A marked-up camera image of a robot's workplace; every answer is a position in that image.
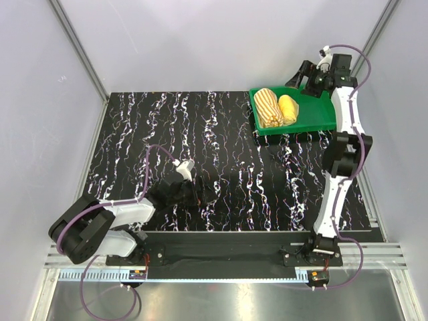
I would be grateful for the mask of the connector box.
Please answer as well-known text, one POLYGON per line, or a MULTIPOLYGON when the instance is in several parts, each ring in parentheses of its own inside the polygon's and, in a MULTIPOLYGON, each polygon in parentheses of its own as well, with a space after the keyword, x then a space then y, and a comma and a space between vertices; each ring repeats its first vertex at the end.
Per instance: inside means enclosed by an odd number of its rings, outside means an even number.
POLYGON ((328 286, 330 280, 330 274, 328 270, 310 271, 308 273, 308 287, 312 290, 315 288, 324 288, 328 286))
POLYGON ((147 271, 146 270, 129 270, 128 273, 128 279, 129 280, 145 280, 147 278, 147 271))

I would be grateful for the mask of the orange striped towel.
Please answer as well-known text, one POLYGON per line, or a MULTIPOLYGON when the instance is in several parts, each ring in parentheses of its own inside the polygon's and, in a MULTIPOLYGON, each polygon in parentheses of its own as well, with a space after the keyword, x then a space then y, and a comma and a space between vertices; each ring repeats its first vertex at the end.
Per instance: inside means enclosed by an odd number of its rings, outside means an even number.
POLYGON ((284 118, 278 105, 277 96, 272 90, 262 88, 254 94, 253 99, 262 128, 275 128, 284 125, 284 118))

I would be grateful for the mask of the yellow chick towel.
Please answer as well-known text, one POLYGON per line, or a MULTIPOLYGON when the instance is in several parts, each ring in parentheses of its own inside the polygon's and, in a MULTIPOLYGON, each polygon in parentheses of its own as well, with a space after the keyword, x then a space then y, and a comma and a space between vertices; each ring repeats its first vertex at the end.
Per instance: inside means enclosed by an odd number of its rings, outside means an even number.
POLYGON ((298 103, 289 95, 282 95, 278 100, 278 106, 284 119, 284 126, 296 123, 300 111, 298 103))

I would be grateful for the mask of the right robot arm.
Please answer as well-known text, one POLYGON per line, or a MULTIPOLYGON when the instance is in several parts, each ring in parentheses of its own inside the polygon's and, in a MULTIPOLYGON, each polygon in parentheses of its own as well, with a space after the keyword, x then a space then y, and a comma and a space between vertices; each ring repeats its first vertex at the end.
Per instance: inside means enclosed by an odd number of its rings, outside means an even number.
POLYGON ((310 265, 326 263, 340 256, 339 222, 348 189, 362 170, 373 139, 364 133, 357 106, 358 80, 351 75, 352 57, 320 50, 321 60, 302 62, 296 75, 287 82, 297 88, 303 78, 308 81, 302 93, 319 98, 329 94, 336 115, 336 131, 322 157, 326 184, 320 212, 305 242, 300 257, 310 265))

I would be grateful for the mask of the left connector box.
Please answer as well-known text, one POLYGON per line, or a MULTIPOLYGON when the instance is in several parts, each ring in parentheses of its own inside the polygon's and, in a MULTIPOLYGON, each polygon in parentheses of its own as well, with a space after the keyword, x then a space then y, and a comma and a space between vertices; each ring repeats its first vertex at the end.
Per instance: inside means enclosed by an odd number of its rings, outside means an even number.
POLYGON ((128 279, 129 280, 145 280, 147 278, 147 271, 146 270, 129 270, 128 273, 128 279))

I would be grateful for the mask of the green plastic tray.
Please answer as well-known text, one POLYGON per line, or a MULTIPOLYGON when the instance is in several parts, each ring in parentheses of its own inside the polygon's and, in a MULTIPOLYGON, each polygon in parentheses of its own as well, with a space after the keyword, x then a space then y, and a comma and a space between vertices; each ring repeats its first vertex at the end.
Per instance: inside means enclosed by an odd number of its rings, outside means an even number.
POLYGON ((315 98, 303 95, 301 93, 303 88, 303 86, 300 86, 299 89, 285 86, 274 86, 270 88, 277 98, 284 94, 289 95, 297 102, 300 110, 296 123, 289 126, 268 128, 261 127, 255 107, 254 95, 259 88, 252 88, 249 90, 249 99, 253 110, 255 128, 260 136, 315 132, 320 130, 333 130, 336 128, 335 111, 328 93, 323 92, 321 97, 315 98))

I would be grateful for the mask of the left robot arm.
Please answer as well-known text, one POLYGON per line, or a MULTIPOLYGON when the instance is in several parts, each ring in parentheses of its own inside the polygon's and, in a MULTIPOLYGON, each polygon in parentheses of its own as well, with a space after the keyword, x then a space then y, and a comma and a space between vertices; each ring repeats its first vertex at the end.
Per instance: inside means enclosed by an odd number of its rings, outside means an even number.
POLYGON ((175 205, 205 207, 217 198, 202 177, 194 181, 178 178, 171 175, 159 180, 141 201, 101 201, 84 193, 51 225, 48 235, 58 253, 74 264, 95 255, 113 255, 136 265, 144 258, 143 237, 119 227, 147 223, 175 205))

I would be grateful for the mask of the right connector box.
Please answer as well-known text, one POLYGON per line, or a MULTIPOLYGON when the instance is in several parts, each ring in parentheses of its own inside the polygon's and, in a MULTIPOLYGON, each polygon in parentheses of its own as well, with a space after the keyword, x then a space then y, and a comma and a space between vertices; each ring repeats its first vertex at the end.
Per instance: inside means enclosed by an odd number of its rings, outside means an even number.
POLYGON ((330 274, 328 270, 310 271, 308 273, 308 287, 312 290, 315 288, 324 288, 328 286, 330 280, 330 274))

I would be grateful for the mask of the aluminium frame rail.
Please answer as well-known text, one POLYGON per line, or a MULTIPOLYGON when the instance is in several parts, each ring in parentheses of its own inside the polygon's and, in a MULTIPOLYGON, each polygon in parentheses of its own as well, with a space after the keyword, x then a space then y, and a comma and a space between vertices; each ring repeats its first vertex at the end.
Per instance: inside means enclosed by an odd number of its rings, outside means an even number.
POLYGON ((116 263, 105 255, 94 263, 74 265, 50 248, 44 268, 55 269, 61 280, 76 282, 307 284, 320 274, 335 271, 344 271, 345 278, 350 279, 358 268, 404 270, 407 267, 401 248, 395 243, 366 243, 361 251, 353 244, 343 243, 341 252, 332 259, 313 263, 301 258, 297 248, 298 244, 294 243, 291 253, 233 253, 209 259, 173 255, 165 247, 153 245, 149 260, 136 265, 116 263))

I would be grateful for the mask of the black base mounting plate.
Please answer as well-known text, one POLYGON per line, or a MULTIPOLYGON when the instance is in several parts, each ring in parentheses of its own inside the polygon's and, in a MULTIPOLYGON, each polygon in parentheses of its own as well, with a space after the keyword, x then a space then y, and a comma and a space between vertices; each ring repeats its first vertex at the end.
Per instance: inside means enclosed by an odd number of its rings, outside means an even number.
POLYGON ((342 266, 341 254, 310 265, 299 255, 308 232, 160 232, 149 231, 136 261, 109 255, 106 264, 147 266, 150 279, 280 280, 295 268, 342 266))

